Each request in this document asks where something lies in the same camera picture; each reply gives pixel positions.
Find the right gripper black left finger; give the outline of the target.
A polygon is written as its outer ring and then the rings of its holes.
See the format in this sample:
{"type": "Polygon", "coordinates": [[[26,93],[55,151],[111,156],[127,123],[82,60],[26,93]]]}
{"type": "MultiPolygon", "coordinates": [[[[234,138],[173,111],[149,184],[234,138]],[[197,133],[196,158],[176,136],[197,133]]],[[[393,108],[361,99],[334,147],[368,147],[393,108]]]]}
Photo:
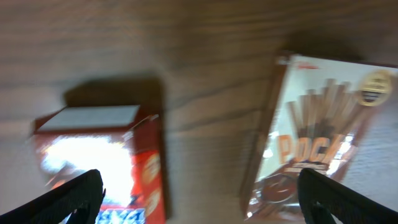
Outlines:
{"type": "Polygon", "coordinates": [[[92,169],[40,197],[1,215],[3,224],[95,224],[106,191],[92,169]]]}

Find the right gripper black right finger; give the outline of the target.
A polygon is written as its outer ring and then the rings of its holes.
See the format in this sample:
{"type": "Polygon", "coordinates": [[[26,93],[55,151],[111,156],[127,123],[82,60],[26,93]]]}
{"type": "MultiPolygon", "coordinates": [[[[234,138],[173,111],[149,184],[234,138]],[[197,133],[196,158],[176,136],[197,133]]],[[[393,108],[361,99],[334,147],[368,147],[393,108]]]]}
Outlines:
{"type": "Polygon", "coordinates": [[[397,212],[310,168],[301,170],[297,193],[306,224],[397,223],[397,212]]]}

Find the red Hello Panda box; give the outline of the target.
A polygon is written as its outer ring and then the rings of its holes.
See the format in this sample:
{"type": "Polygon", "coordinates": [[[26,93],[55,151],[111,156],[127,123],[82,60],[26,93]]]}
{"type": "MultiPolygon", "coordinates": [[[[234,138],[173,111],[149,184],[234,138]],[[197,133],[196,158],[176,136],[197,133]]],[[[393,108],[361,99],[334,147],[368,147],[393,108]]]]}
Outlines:
{"type": "Polygon", "coordinates": [[[165,223],[158,115],[139,105],[66,107],[37,118],[32,140],[51,189],[99,170],[106,194],[96,223],[165,223]]]}

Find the brown Pocky box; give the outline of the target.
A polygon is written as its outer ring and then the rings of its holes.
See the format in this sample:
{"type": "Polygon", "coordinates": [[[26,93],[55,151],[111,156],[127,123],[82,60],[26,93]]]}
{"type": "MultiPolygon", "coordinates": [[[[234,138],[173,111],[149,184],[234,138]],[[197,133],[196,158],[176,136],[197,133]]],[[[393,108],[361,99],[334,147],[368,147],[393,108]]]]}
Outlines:
{"type": "Polygon", "coordinates": [[[397,67],[290,52],[242,187],[245,220],[301,222],[297,179],[313,169],[397,208],[397,67]]]}

